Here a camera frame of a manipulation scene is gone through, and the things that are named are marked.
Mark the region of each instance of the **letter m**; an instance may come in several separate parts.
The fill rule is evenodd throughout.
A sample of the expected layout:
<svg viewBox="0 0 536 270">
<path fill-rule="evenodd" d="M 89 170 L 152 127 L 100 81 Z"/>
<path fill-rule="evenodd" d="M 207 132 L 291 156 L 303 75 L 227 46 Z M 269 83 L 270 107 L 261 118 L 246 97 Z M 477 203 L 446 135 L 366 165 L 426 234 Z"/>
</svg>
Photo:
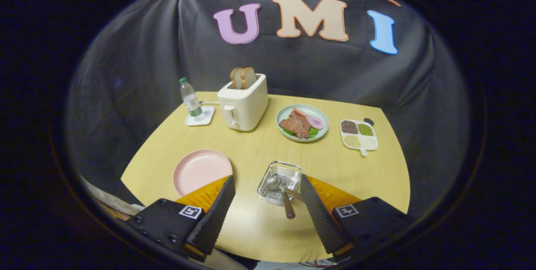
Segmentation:
<svg viewBox="0 0 536 270">
<path fill-rule="evenodd" d="M 335 41 L 348 41 L 344 30 L 343 11 L 346 3 L 338 0 L 321 0 L 314 10 L 311 10 L 302 0 L 272 0 L 279 4 L 281 9 L 281 29 L 277 35 L 283 38 L 294 38 L 301 35 L 296 28 L 296 21 L 300 23 L 308 36 L 312 37 L 321 22 L 324 28 L 318 35 L 324 39 Z"/>
</svg>

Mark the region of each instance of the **toaster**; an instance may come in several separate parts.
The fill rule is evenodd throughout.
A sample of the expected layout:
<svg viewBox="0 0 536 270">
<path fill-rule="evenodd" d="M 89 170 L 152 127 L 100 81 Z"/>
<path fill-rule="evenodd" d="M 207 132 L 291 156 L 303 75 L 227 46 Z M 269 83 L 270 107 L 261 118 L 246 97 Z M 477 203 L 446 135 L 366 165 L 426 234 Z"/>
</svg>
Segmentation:
<svg viewBox="0 0 536 270">
<path fill-rule="evenodd" d="M 248 89 L 234 89 L 230 82 L 218 91 L 218 102 L 225 124 L 235 130 L 251 131 L 268 107 L 266 75 L 255 74 L 257 81 Z"/>
</svg>

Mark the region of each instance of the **grains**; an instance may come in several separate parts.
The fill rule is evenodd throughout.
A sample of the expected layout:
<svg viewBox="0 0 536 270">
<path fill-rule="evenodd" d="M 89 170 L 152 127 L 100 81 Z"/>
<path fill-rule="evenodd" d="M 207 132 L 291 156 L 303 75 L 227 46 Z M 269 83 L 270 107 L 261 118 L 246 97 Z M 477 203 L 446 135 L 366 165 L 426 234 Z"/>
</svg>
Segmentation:
<svg viewBox="0 0 536 270">
<path fill-rule="evenodd" d="M 344 133 L 358 134 L 358 127 L 353 121 L 342 121 L 342 123 L 340 123 L 340 128 Z"/>
<path fill-rule="evenodd" d="M 352 148 L 359 148 L 360 147 L 359 138 L 357 136 L 354 136 L 354 135 L 345 136 L 345 138 L 343 138 L 343 140 L 344 140 L 345 144 L 348 144 Z"/>
<path fill-rule="evenodd" d="M 358 127 L 359 127 L 359 133 L 361 135 L 373 136 L 372 129 L 368 125 L 364 125 L 363 123 L 360 123 Z"/>
</svg>

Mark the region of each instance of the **metal basket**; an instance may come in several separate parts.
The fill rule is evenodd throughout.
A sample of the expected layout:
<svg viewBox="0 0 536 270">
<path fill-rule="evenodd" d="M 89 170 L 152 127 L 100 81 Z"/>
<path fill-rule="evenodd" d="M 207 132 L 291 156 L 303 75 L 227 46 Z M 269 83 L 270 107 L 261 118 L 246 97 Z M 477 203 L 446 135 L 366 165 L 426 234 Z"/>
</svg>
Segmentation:
<svg viewBox="0 0 536 270">
<path fill-rule="evenodd" d="M 301 167 L 282 161 L 274 161 L 268 165 L 268 169 L 266 169 L 259 187 L 257 188 L 257 193 L 263 201 L 283 206 L 283 191 L 267 190 L 266 184 L 272 176 L 279 176 L 281 177 L 281 187 L 297 191 L 300 186 L 301 175 Z"/>
</svg>

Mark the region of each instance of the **lettuce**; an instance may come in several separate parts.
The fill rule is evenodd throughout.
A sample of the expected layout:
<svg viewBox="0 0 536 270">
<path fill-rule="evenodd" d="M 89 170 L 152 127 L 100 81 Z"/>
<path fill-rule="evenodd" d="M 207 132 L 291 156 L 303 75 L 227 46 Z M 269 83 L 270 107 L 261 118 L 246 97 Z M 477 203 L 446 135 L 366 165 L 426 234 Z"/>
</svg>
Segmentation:
<svg viewBox="0 0 536 270">
<path fill-rule="evenodd" d="M 296 137 L 296 134 L 294 134 L 293 132 L 291 132 L 291 131 L 289 131 L 289 130 L 287 130 L 287 129 L 283 129 L 283 131 L 284 131 L 285 133 L 287 133 L 288 135 L 290 135 L 290 136 L 294 136 L 294 137 Z M 309 134 L 310 134 L 310 136 L 309 136 L 308 139 L 314 138 L 314 137 L 318 134 L 318 129 L 315 129 L 315 128 L 311 127 L 311 128 L 309 129 Z"/>
</svg>

